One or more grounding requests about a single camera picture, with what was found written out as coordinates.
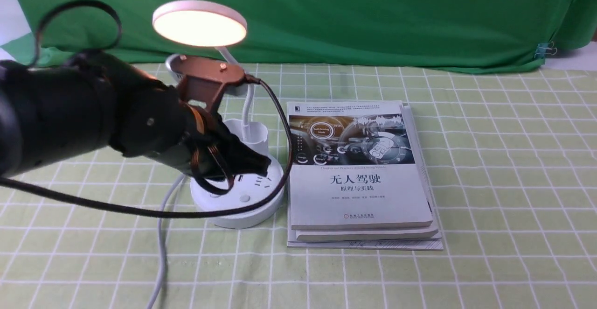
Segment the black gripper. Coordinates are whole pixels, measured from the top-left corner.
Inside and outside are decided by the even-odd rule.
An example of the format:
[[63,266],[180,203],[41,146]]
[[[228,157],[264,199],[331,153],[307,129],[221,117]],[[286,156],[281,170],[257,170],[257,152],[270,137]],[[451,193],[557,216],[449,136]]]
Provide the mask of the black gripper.
[[225,181],[238,175],[267,176],[271,159],[248,147],[216,113],[198,105],[181,104],[177,120],[166,122],[156,148],[145,157],[187,176]]

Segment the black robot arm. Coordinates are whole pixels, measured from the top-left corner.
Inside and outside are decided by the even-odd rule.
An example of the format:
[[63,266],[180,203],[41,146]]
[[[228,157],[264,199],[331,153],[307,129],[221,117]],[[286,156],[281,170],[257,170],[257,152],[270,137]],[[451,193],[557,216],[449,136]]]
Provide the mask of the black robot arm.
[[105,52],[61,67],[1,62],[1,175],[12,177],[104,147],[186,175],[222,181],[265,175],[271,161],[233,134],[217,112],[240,66],[175,58],[178,86]]

